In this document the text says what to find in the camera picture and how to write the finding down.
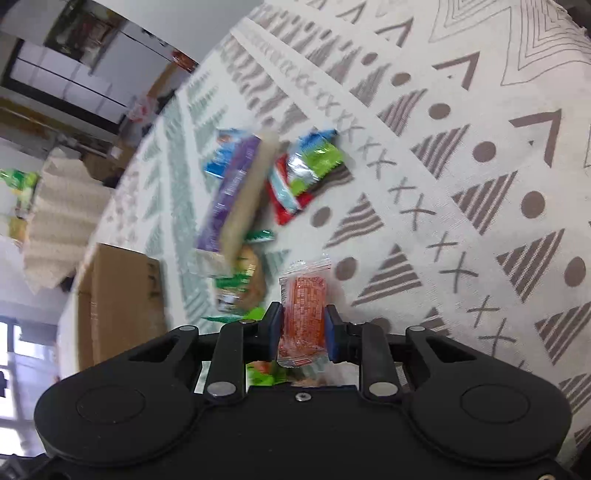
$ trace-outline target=window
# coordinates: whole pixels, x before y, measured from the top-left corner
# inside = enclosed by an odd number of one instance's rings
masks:
[[[12,53],[2,85],[113,133],[135,100],[92,75],[86,65],[23,40]]]
[[[0,458],[13,453],[34,456],[43,451],[33,424],[33,409],[53,380],[35,383],[34,375],[39,371],[35,363],[49,365],[54,352],[51,347],[23,342],[20,337],[17,321],[0,317],[0,372],[7,381],[5,397],[0,397]]]

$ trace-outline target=screw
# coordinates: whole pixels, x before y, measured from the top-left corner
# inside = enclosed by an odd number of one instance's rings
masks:
[[[227,397],[228,395],[232,395],[236,391],[236,386],[230,382],[214,382],[209,384],[207,387],[207,392],[212,397]]]
[[[312,395],[310,395],[309,393],[300,392],[295,394],[295,399],[297,401],[308,401],[312,399]]]
[[[398,393],[398,387],[390,382],[376,382],[369,386],[369,392],[376,397],[390,397]]]

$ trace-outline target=orange snack packet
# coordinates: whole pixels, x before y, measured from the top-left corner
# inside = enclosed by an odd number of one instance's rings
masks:
[[[298,262],[280,278],[284,309],[277,362],[301,367],[325,352],[324,307],[330,259]]]

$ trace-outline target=cardboard box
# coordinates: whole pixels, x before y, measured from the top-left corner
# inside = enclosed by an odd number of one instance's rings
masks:
[[[78,289],[77,327],[80,370],[165,334],[160,263],[99,244]]]

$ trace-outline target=brown cardboard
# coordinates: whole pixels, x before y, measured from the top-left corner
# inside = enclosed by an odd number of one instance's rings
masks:
[[[117,172],[117,166],[113,162],[108,158],[95,155],[94,153],[85,154],[82,157],[82,161],[86,166],[88,174],[95,180],[104,181]]]
[[[115,144],[109,152],[108,160],[119,168],[127,168],[127,165],[135,155],[136,147],[132,147],[125,143],[121,136],[117,137]]]
[[[78,288],[77,327],[80,370],[166,333],[159,262],[98,245]]]

